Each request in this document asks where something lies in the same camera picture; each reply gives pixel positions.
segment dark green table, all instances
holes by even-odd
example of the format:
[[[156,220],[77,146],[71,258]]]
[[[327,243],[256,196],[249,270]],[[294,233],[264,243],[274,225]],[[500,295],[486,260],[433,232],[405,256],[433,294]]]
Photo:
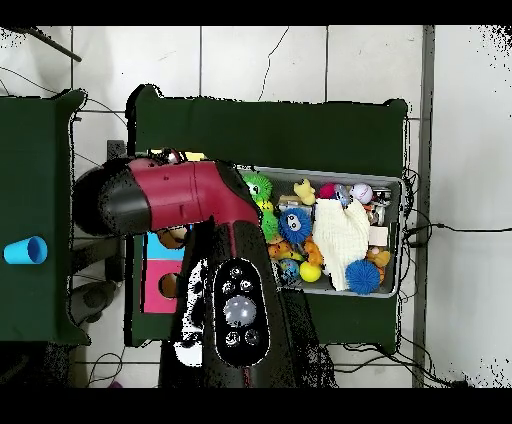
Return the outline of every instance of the dark green table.
[[[0,98],[0,247],[41,236],[41,265],[0,260],[0,340],[89,344],[67,313],[70,275],[70,118],[84,93]]]
[[[142,85],[128,100],[128,153],[173,147],[237,164],[400,177],[405,101],[384,105],[328,102],[248,103],[167,99]],[[142,238],[134,239],[142,257]],[[142,314],[141,261],[133,270],[125,326],[135,345],[167,339],[172,315]],[[395,350],[396,296],[390,299],[308,294],[320,343],[380,343]]]

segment toy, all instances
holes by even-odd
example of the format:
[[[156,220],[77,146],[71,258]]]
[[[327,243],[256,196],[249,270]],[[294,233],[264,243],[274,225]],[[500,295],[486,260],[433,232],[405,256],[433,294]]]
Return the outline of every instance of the toy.
[[[336,199],[338,199],[341,203],[341,206],[347,207],[350,202],[352,201],[350,199],[350,194],[348,193],[347,189],[343,184],[335,184],[334,186],[334,196]]]
[[[268,244],[277,244],[281,243],[283,241],[283,236],[279,233],[277,233],[274,237],[272,237],[270,240],[267,241]]]
[[[272,244],[271,246],[268,247],[268,255],[274,259],[276,259],[276,256],[279,253],[291,252],[291,251],[292,251],[292,247],[290,246],[290,243],[288,243],[287,241],[282,241],[280,243]]]
[[[294,261],[299,261],[299,262],[304,261],[304,257],[300,253],[294,252],[292,250],[289,252],[278,253],[276,255],[275,259],[277,259],[278,261],[281,259],[293,259]]]
[[[384,268],[391,259],[391,253],[387,250],[374,247],[366,253],[366,259],[375,264],[378,268]]]
[[[352,262],[345,270],[345,278],[353,292],[366,295],[379,287],[380,273],[371,262],[360,259]]]
[[[279,233],[290,243],[302,243],[311,234],[311,219],[302,209],[287,209],[279,218]]]
[[[297,196],[300,197],[300,200],[302,200],[302,203],[305,205],[311,206],[313,203],[315,203],[315,195],[313,194],[315,189],[311,187],[311,184],[307,178],[302,180],[302,184],[295,183],[293,185],[293,191]]]
[[[313,265],[309,262],[302,262],[299,268],[301,278],[308,282],[314,283],[322,275],[322,268],[319,265]]]
[[[292,259],[279,261],[282,277],[286,284],[293,283],[299,277],[299,264]]]
[[[322,187],[320,187],[320,190],[318,190],[317,197],[319,199],[332,199],[335,195],[335,192],[334,192],[335,185],[336,184],[334,184],[334,183],[324,184]]]
[[[243,179],[249,186],[249,192],[255,202],[264,202],[270,198],[272,183],[267,177],[253,172],[243,175]]]
[[[29,237],[4,248],[4,259],[10,265],[39,265],[48,256],[46,242],[38,236]]]
[[[259,206],[259,208],[264,212],[264,211],[271,211],[271,212],[274,212],[274,205],[272,205],[271,202],[269,202],[268,200],[260,200],[259,202],[256,202],[256,204]]]
[[[261,220],[261,229],[265,236],[265,241],[272,240],[278,233],[277,218],[271,211],[263,211],[263,219]]]
[[[364,183],[354,184],[349,193],[363,205],[370,203],[373,197],[372,188],[368,184]]]
[[[383,268],[379,268],[377,267],[377,270],[379,271],[379,276],[380,276],[380,282],[379,284],[382,284],[382,282],[384,281],[384,277],[386,276],[385,272],[384,272],[384,269]]]
[[[320,249],[313,242],[313,238],[309,236],[304,242],[304,250],[308,254],[308,262],[311,265],[322,265],[324,263],[324,258],[320,253]]]

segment control buttons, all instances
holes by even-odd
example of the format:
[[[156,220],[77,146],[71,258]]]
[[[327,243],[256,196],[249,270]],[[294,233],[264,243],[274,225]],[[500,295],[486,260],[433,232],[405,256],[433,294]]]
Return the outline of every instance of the control buttons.
[[[222,286],[222,293],[224,293],[224,294],[233,293],[234,290],[235,290],[235,285],[230,281],[228,281],[227,283],[224,283],[224,285]]]
[[[229,347],[238,346],[239,343],[240,343],[240,336],[238,335],[237,332],[231,331],[231,332],[229,332],[227,334],[227,336],[226,336],[226,344]]]
[[[237,266],[235,266],[231,269],[229,274],[231,275],[231,278],[239,278],[242,276],[242,270],[240,268],[238,268]]]
[[[260,336],[256,330],[247,330],[245,333],[245,341],[251,346],[255,346],[260,341]]]
[[[240,281],[240,290],[249,291],[252,289],[252,283],[249,280]]]
[[[224,316],[231,327],[245,327],[254,322],[256,305],[245,296],[234,296],[226,302]]]

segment blue fuzzy ball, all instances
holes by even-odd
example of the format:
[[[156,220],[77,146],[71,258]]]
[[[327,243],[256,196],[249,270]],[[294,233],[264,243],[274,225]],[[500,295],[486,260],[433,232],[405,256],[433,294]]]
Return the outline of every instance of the blue fuzzy ball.
[[[302,243],[311,234],[311,219],[300,208],[287,209],[279,218],[279,233],[290,243]]]
[[[347,266],[345,278],[350,290],[357,294],[370,294],[379,287],[380,283],[379,270],[374,264],[364,259]]]

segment white cloth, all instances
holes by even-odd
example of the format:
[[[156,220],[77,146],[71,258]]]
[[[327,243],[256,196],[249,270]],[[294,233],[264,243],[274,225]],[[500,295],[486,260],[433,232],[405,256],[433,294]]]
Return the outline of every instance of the white cloth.
[[[346,267],[364,259],[368,250],[370,222],[361,203],[354,199],[346,209],[339,200],[317,199],[313,241],[324,257],[336,290],[347,290]]]

